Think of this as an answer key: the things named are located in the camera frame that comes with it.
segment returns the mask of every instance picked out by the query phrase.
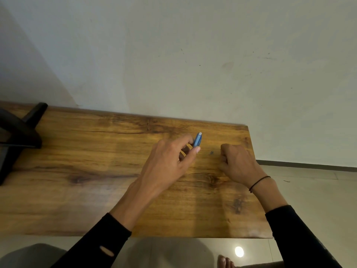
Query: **brown wooden surface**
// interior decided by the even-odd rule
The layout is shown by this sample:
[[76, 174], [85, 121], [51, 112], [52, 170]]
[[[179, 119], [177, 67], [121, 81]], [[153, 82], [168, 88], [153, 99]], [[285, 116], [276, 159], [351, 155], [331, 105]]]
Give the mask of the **brown wooden surface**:
[[[32, 106], [0, 103], [24, 116]], [[83, 235], [125, 193], [159, 139], [202, 132], [187, 174], [141, 217], [133, 236], [270, 238], [253, 194], [218, 169], [222, 143], [253, 153], [247, 126], [49, 107], [0, 186], [0, 232]]]

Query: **baseboard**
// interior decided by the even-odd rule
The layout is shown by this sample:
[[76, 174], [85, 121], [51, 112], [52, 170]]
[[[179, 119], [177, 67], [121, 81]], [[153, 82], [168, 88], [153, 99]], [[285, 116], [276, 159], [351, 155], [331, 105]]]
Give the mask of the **baseboard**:
[[257, 160], [257, 162], [260, 165], [288, 166], [288, 167], [298, 167], [298, 168], [313, 168], [313, 169], [323, 169], [323, 170], [357, 172], [357, 167], [349, 167], [349, 166], [301, 164], [298, 162], [277, 162], [277, 161], [265, 161], [265, 160]]

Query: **gray pants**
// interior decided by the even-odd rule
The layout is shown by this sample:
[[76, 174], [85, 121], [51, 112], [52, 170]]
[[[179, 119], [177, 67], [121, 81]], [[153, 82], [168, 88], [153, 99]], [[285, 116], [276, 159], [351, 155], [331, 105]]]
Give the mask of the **gray pants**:
[[[11, 252], [0, 259], [0, 268], [49, 268], [65, 250], [48, 244], [34, 244]], [[284, 268], [282, 261], [244, 266], [244, 268]]]

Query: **black stand leg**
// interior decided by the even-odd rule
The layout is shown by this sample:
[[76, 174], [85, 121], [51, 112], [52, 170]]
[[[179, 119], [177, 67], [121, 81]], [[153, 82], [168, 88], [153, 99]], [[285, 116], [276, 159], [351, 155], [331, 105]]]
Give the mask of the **black stand leg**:
[[39, 103], [22, 119], [0, 109], [0, 126], [13, 133], [6, 142], [1, 143], [4, 147], [0, 153], [0, 185], [11, 172], [24, 148], [41, 148], [42, 139], [35, 131], [35, 127], [46, 109], [46, 103]]

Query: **black long-sleeve shirt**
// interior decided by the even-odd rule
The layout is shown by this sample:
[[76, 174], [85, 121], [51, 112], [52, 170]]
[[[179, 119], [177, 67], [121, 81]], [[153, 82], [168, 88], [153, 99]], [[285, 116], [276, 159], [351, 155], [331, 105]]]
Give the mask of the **black long-sleeve shirt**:
[[[339, 267], [321, 242], [287, 205], [266, 213], [286, 268]], [[107, 213], [52, 267], [111, 267], [131, 232]], [[110, 250], [114, 256], [104, 253]]]

